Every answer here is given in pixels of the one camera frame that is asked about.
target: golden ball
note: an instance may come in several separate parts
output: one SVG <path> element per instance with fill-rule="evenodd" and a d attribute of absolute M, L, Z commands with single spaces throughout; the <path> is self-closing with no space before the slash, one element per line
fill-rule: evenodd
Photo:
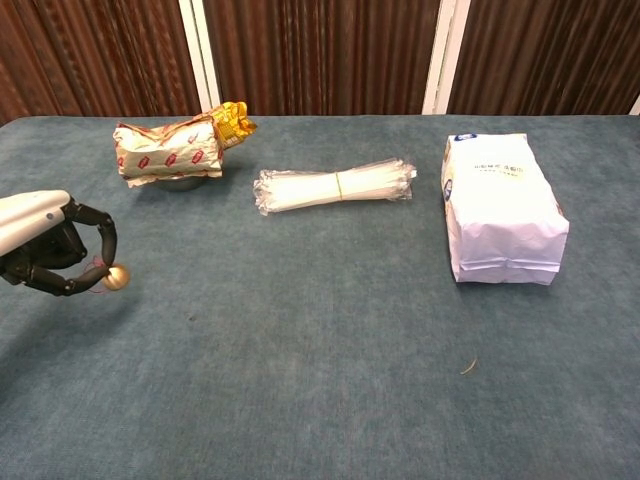
<path fill-rule="evenodd" d="M 114 263 L 109 269 L 109 273 L 102 279 L 102 283 L 109 290 L 121 290 L 129 284 L 131 274 L 127 267 Z"/>

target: white paper bag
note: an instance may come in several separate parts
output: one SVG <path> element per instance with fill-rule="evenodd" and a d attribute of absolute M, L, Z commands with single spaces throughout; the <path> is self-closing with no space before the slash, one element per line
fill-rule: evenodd
<path fill-rule="evenodd" d="M 450 136 L 441 185 L 457 282 L 553 281 L 569 222 L 525 134 Z"/>

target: red and white wrapper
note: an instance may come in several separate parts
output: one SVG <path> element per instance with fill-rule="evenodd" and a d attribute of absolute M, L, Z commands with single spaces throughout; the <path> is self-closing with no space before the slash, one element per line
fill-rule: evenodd
<path fill-rule="evenodd" d="M 182 177 L 221 177 L 223 151 L 211 116 L 144 128 L 119 123 L 113 132 L 118 173 L 129 187 Z"/>

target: robotic hand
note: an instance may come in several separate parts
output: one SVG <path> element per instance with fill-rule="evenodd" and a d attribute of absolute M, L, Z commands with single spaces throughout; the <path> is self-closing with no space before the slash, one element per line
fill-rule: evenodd
<path fill-rule="evenodd" d="M 64 269 L 87 256 L 73 222 L 97 225 L 104 265 L 78 278 L 65 279 L 50 269 Z M 89 290 L 109 275 L 117 246 L 109 214 L 76 201 L 63 190 L 21 193 L 0 199 L 0 276 L 52 295 Z"/>

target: blue-gray carpet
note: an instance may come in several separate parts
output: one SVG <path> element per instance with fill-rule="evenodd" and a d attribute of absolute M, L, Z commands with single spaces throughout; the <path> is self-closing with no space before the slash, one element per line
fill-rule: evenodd
<path fill-rule="evenodd" d="M 70 298 L 0 282 L 0 478 L 640 477 L 640 118 L 253 119 L 183 193 L 127 188 L 118 119 L 0 129 L 0 197 L 109 212 L 132 272 Z M 571 221 L 550 287 L 454 283 L 439 175 L 469 131 L 528 134 Z M 411 201 L 253 204 L 260 169 L 392 156 Z"/>

